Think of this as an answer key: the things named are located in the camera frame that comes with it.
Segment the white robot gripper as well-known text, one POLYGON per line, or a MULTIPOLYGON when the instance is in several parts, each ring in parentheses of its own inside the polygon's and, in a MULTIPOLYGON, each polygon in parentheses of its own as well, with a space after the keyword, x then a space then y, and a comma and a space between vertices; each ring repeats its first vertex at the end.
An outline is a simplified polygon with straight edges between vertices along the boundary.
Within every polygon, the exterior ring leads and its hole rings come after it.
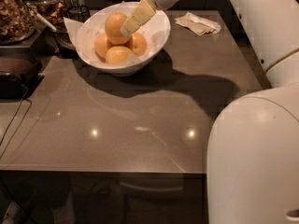
POLYGON ((121 34, 123 36, 130 36, 155 15, 156 9, 169 9, 177 1, 179 0, 140 0, 120 28, 121 34))

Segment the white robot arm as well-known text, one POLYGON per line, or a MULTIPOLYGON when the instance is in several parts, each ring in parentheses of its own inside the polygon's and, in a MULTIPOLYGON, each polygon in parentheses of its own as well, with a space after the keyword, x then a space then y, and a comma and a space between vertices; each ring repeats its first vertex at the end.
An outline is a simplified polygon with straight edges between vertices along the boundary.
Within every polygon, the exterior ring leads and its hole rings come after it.
POLYGON ((271 87, 216 118, 206 153, 208 224, 298 224, 299 3, 229 0, 271 87))

